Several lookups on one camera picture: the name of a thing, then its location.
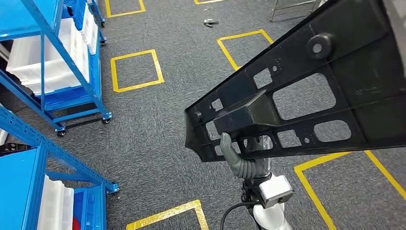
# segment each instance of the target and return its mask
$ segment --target red object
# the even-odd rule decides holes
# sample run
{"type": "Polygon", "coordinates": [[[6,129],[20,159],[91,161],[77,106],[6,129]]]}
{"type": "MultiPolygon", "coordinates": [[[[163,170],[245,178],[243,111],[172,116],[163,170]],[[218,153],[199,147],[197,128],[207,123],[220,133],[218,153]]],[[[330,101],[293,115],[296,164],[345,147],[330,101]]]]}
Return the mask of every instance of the red object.
{"type": "Polygon", "coordinates": [[[73,217],[72,230],[80,230],[80,224],[75,217],[73,217]]]}

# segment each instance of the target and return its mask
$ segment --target blue shelving rack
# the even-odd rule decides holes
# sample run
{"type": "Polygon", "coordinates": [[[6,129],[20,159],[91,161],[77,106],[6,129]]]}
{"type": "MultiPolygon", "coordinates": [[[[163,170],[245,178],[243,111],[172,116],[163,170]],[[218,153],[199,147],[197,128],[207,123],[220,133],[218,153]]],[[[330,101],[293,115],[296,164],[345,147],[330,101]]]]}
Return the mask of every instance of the blue shelving rack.
{"type": "Polygon", "coordinates": [[[53,180],[93,183],[93,186],[75,189],[74,217],[81,224],[80,229],[106,229],[106,194],[117,192],[117,184],[87,167],[3,107],[0,107],[0,128],[32,146],[29,150],[0,157],[1,229],[36,229],[45,173],[53,180]],[[46,171],[48,157],[75,173],[46,171]]]}
{"type": "MultiPolygon", "coordinates": [[[[97,4],[92,0],[92,7],[103,22],[97,4]]],[[[59,136],[65,135],[63,121],[79,118],[86,115],[101,113],[103,123],[109,123],[112,113],[108,112],[102,102],[101,73],[100,73],[100,46],[95,55],[89,53],[90,82],[87,83],[83,75],[75,65],[68,52],[58,38],[59,26],[62,17],[63,0],[7,0],[2,3],[0,13],[0,41],[11,40],[26,36],[41,36],[41,103],[31,98],[24,89],[16,84],[10,77],[0,70],[0,83],[26,103],[49,122],[58,132],[59,136]],[[81,86],[69,91],[56,92],[52,95],[44,94],[44,37],[54,45],[69,68],[78,78],[81,86]],[[95,109],[86,110],[62,117],[54,117],[52,112],[56,110],[76,107],[83,104],[94,103],[95,109]]],[[[100,42],[104,44],[105,38],[99,30],[100,42]]]]}

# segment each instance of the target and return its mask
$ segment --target yellow floor marking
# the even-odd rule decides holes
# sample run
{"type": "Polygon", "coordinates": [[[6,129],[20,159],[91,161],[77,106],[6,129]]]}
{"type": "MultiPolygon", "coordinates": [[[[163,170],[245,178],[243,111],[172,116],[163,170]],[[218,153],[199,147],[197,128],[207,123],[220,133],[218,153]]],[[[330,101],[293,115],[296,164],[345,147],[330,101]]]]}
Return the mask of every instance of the yellow floor marking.
{"type": "Polygon", "coordinates": [[[110,9],[110,2],[109,0],[104,0],[105,1],[105,5],[106,5],[106,14],[108,18],[112,18],[112,17],[118,17],[118,16],[124,16],[124,15],[129,15],[129,14],[134,14],[134,13],[141,13],[141,12],[145,12],[145,6],[144,6],[144,2],[143,0],[139,0],[139,4],[140,4],[140,10],[138,11],[131,11],[131,12],[126,12],[126,13],[117,13],[117,14],[112,14],[112,11],[110,9]]]}
{"type": "Polygon", "coordinates": [[[243,34],[236,34],[236,35],[232,35],[232,36],[227,36],[227,37],[220,37],[217,39],[217,43],[220,46],[221,50],[223,51],[224,55],[226,56],[227,60],[230,62],[231,66],[233,67],[233,69],[235,71],[237,71],[239,68],[241,68],[240,66],[238,66],[236,64],[236,62],[233,60],[233,58],[231,57],[230,53],[227,51],[226,47],[223,45],[222,41],[227,40],[227,39],[234,39],[234,38],[239,38],[239,37],[245,37],[245,36],[250,36],[250,35],[256,35],[256,34],[262,34],[267,41],[272,44],[273,41],[272,39],[268,36],[268,34],[260,29],[257,31],[252,31],[252,32],[248,32],[248,33],[243,33],[243,34]]]}
{"type": "Polygon", "coordinates": [[[379,160],[372,154],[371,151],[367,150],[364,151],[369,159],[372,160],[372,162],[375,164],[375,166],[382,172],[382,174],[388,179],[388,181],[393,185],[393,187],[398,191],[398,193],[403,197],[403,199],[406,200],[406,192],[400,186],[400,184],[393,178],[393,176],[384,168],[384,166],[379,162],[379,160]]]}
{"type": "Polygon", "coordinates": [[[198,1],[198,0],[194,0],[194,3],[196,3],[196,5],[200,5],[200,4],[212,3],[212,2],[218,2],[218,1],[225,1],[225,0],[210,0],[210,1],[198,1]]]}
{"type": "Polygon", "coordinates": [[[112,81],[113,81],[113,91],[114,92],[125,92],[125,91],[128,91],[128,90],[140,89],[140,88],[143,88],[143,87],[146,87],[146,86],[156,85],[156,84],[160,84],[160,83],[165,82],[164,77],[162,76],[161,66],[159,65],[159,62],[158,62],[157,53],[155,52],[154,49],[145,50],[145,51],[132,53],[132,54],[126,54],[126,55],[122,55],[122,56],[118,56],[118,57],[113,57],[110,60],[110,65],[111,65],[111,69],[112,69],[112,81]],[[146,83],[133,85],[133,86],[128,86],[128,87],[124,87],[124,88],[118,88],[117,70],[116,70],[116,66],[115,66],[115,61],[120,60],[120,59],[124,59],[124,58],[130,58],[130,57],[134,57],[134,56],[138,56],[138,55],[143,55],[143,54],[151,54],[152,55],[152,60],[154,61],[155,70],[157,72],[158,80],[149,81],[149,82],[146,82],[146,83]]]}
{"type": "MultiPolygon", "coordinates": [[[[314,205],[316,206],[318,212],[320,213],[321,217],[323,218],[324,222],[327,224],[327,227],[330,230],[335,230],[336,226],[334,225],[331,217],[327,214],[326,210],[324,209],[323,205],[321,204],[320,200],[316,196],[314,190],[310,186],[309,182],[307,181],[306,177],[303,174],[303,171],[306,169],[310,169],[314,166],[320,165],[327,161],[331,161],[335,158],[342,157],[347,155],[351,152],[339,152],[339,153],[332,153],[326,156],[322,156],[311,161],[305,162],[303,164],[297,165],[294,167],[294,171],[296,172],[297,176],[299,177],[300,182],[302,182],[303,187],[305,188],[306,192],[309,194],[310,199],[313,201],[314,205]]],[[[367,156],[371,159],[371,161],[375,164],[375,166],[382,172],[382,174],[388,179],[388,181],[393,185],[393,187],[399,192],[399,194],[406,199],[406,192],[404,189],[399,185],[399,183],[392,177],[392,175],[384,168],[384,166],[378,161],[378,159],[372,154],[371,151],[365,151],[367,156]]]]}
{"type": "Polygon", "coordinates": [[[202,204],[200,203],[200,200],[193,200],[189,203],[179,205],[179,206],[171,208],[169,210],[152,215],[150,217],[146,217],[144,219],[137,220],[136,222],[133,222],[131,224],[127,224],[126,230],[136,230],[136,229],[145,227],[147,225],[150,225],[152,223],[158,222],[160,220],[167,219],[169,217],[173,217],[182,212],[189,211],[191,209],[194,209],[194,211],[196,212],[196,216],[199,221],[200,228],[202,230],[209,230],[209,226],[207,225],[206,218],[204,217],[202,204]]]}
{"type": "Polygon", "coordinates": [[[349,154],[350,152],[339,152],[339,153],[332,153],[326,156],[322,156],[311,161],[305,162],[303,164],[299,164],[294,167],[294,171],[296,172],[297,176],[299,177],[300,182],[302,182],[303,187],[305,188],[306,192],[309,194],[310,199],[312,199],[313,203],[315,204],[318,212],[320,213],[321,217],[323,218],[324,222],[327,224],[327,227],[331,230],[335,230],[336,226],[334,225],[333,221],[331,220],[330,216],[327,214],[326,210],[324,209],[323,205],[321,204],[320,200],[316,196],[316,193],[313,191],[312,187],[310,186],[309,182],[307,181],[306,177],[303,174],[303,171],[306,169],[310,169],[316,165],[325,163],[327,161],[331,161],[335,158],[342,157],[344,155],[349,154]]]}

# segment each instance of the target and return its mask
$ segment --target white storage box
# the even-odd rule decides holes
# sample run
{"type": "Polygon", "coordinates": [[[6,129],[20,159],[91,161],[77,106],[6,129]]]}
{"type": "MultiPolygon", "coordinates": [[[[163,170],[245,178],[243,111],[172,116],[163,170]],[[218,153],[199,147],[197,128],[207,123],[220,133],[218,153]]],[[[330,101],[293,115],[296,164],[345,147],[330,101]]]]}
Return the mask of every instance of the white storage box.
{"type": "MultiPolygon", "coordinates": [[[[84,75],[83,39],[76,29],[72,18],[61,20],[59,39],[69,53],[79,70],[84,75]]],[[[45,37],[44,41],[45,78],[67,75],[70,68],[45,37]]],[[[21,82],[33,81],[41,78],[41,40],[40,36],[18,38],[14,40],[11,48],[10,59],[6,70],[17,76],[21,82]]]]}
{"type": "Polygon", "coordinates": [[[62,230],[72,230],[73,220],[73,188],[64,188],[64,204],[62,212],[62,230]]]}
{"type": "MultiPolygon", "coordinates": [[[[82,44],[82,46],[83,46],[82,50],[87,51],[87,46],[84,43],[82,44]]],[[[83,61],[79,63],[79,65],[77,66],[78,69],[83,69],[83,71],[81,71],[83,77],[87,82],[89,82],[89,53],[83,52],[82,55],[83,61]]],[[[76,76],[73,74],[72,71],[64,75],[50,77],[44,80],[45,80],[44,93],[51,93],[55,90],[80,85],[79,80],[76,78],[76,76]]],[[[41,95],[41,78],[36,80],[22,81],[21,85],[32,90],[35,95],[41,95]]]]}
{"type": "Polygon", "coordinates": [[[62,228],[63,200],[63,183],[61,181],[51,181],[46,175],[39,209],[38,230],[58,230],[62,228]]]}
{"type": "Polygon", "coordinates": [[[82,34],[83,41],[89,47],[90,54],[96,54],[97,33],[99,28],[94,21],[93,14],[90,13],[89,7],[85,6],[85,15],[83,19],[83,27],[80,33],[82,34]]]}
{"type": "Polygon", "coordinates": [[[45,175],[37,230],[72,230],[73,196],[72,188],[45,175]]]}

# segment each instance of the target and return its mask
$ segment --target black plastic panel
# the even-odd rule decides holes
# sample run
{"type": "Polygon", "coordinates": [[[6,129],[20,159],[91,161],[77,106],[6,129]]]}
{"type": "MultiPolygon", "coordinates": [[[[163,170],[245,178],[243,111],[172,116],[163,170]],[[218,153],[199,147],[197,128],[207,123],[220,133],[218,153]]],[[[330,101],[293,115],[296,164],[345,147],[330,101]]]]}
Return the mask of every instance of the black plastic panel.
{"type": "Polygon", "coordinates": [[[223,161],[206,123],[230,133],[245,159],[406,146],[406,77],[380,0],[330,0],[185,110],[186,147],[202,161],[223,161]],[[320,53],[311,53],[320,43],[320,53]],[[272,82],[253,77],[268,68],[272,82]],[[336,104],[290,120],[280,118],[273,94],[314,73],[325,76],[336,104]],[[220,99],[223,109],[211,103],[220,99]],[[317,124],[341,120],[351,136],[322,142],[317,124]],[[301,146],[283,148],[278,133],[294,130],[301,146]],[[244,140],[268,135],[273,148],[248,152],[244,140]]]}

